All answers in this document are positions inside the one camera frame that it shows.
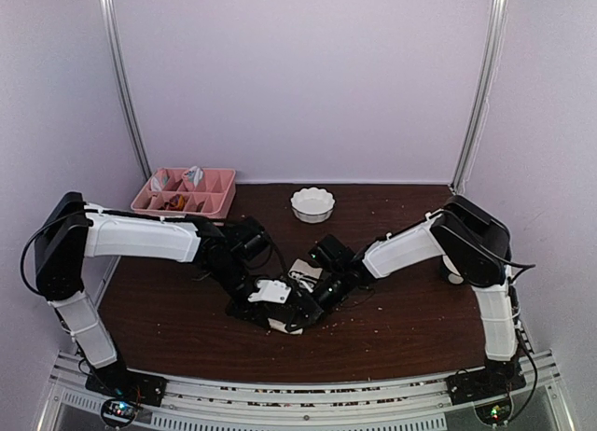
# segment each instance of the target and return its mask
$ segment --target white backdrop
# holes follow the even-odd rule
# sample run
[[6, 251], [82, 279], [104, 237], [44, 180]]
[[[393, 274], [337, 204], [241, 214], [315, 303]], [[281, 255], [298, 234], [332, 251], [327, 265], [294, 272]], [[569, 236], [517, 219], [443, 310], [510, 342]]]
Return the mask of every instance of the white backdrop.
[[451, 181], [492, 0], [115, 0], [150, 163]]

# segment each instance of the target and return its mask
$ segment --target white wall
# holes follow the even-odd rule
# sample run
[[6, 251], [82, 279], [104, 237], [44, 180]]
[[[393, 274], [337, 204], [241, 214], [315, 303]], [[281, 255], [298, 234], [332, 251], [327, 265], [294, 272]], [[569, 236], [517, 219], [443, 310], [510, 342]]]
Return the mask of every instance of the white wall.
[[510, 0], [465, 194], [511, 228], [523, 317], [585, 430], [597, 410], [597, 0]]
[[[64, 192], [126, 207], [142, 178], [98, 0], [0, 0], [0, 48], [0, 426], [21, 431], [65, 343], [20, 281], [21, 248]], [[91, 293], [106, 262], [86, 268]]]
[[451, 180], [492, 0], [115, 0], [154, 166]]

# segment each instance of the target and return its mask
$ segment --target pink compartment box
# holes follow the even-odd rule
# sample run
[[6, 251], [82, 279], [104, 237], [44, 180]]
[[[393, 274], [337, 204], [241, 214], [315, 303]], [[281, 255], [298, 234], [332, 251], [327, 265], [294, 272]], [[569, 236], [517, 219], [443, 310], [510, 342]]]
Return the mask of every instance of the pink compartment box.
[[[195, 187], [192, 182], [183, 179], [186, 170], [187, 168], [159, 168], [152, 177], [159, 179], [162, 190], [153, 191], [149, 179], [132, 202], [133, 211], [153, 216], [197, 215], [226, 218], [236, 194], [236, 172], [230, 168], [203, 168], [203, 179]], [[177, 195], [184, 198], [184, 209], [165, 210], [166, 203]]]

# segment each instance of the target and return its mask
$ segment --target wooden tabletop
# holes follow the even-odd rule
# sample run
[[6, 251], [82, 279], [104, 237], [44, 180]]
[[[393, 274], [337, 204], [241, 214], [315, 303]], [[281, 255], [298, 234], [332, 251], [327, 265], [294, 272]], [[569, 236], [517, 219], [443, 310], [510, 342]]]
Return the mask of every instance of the wooden tabletop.
[[[353, 250], [419, 221], [450, 197], [440, 186], [325, 186], [332, 217], [293, 217], [294, 185], [238, 186], [229, 218], [256, 217], [288, 264], [335, 234]], [[273, 258], [264, 272], [276, 274]], [[235, 382], [348, 382], [437, 373], [483, 364], [483, 330], [469, 286], [438, 277], [438, 260], [356, 290], [301, 336], [268, 332], [224, 313], [228, 296], [190, 264], [124, 257], [100, 314], [129, 367]]]

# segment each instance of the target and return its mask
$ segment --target metal frame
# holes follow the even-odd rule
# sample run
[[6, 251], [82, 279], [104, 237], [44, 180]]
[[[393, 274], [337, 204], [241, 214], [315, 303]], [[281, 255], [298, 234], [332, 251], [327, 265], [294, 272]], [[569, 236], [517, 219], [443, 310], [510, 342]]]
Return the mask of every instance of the metal frame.
[[100, 4], [102, 7], [102, 14], [104, 15], [105, 30], [107, 32], [110, 50], [112, 51], [112, 63], [114, 64], [114, 70], [116, 72], [118, 95], [120, 98], [120, 103], [122, 104], [122, 110], [124, 112], [127, 128], [129, 130], [129, 136], [131, 137], [132, 149], [134, 151], [135, 157], [137, 158], [137, 162], [141, 167], [143, 176], [146, 179], [149, 179], [152, 175], [152, 172], [149, 165], [149, 159], [147, 158], [146, 148], [143, 144], [143, 138], [141, 137], [141, 132], [139, 131], [137, 117], [135, 116], [132, 105], [131, 90], [129, 88], [129, 82], [124, 68], [124, 60], [122, 59], [122, 49], [120, 48], [120, 38], [118, 36], [114, 1], [100, 0]]
[[[98, 412], [104, 397], [85, 390], [87, 377], [79, 371], [79, 361], [78, 356], [59, 354], [50, 376], [48, 403], [36, 422], [38, 431], [54, 431], [62, 405]], [[538, 389], [551, 393], [549, 402], [559, 429], [574, 431], [551, 352], [535, 355], [535, 363]], [[528, 393], [533, 369], [526, 358], [521, 366], [528, 383], [517, 392]], [[446, 413], [474, 406], [451, 404], [445, 383], [448, 375], [327, 384], [215, 382], [162, 375], [168, 387], [161, 407], [144, 407], [135, 423], [164, 431], [383, 431], [417, 429], [416, 424], [426, 424], [419, 429], [442, 431], [447, 429]]]
[[481, 67], [479, 84], [477, 86], [477, 95], [475, 96], [475, 102], [473, 103], [473, 109], [468, 121], [463, 149], [460, 153], [456, 172], [454, 173], [454, 178], [451, 182], [451, 189], [454, 193], [462, 194], [465, 192], [465, 183], [477, 151], [476, 147], [479, 142], [484, 116], [486, 114], [487, 98], [493, 77], [495, 76], [495, 63], [502, 42], [506, 19], [506, 7], [507, 0], [493, 0], [492, 13], [487, 31], [487, 42], [485, 44], [485, 54], [483, 56], [483, 65]]

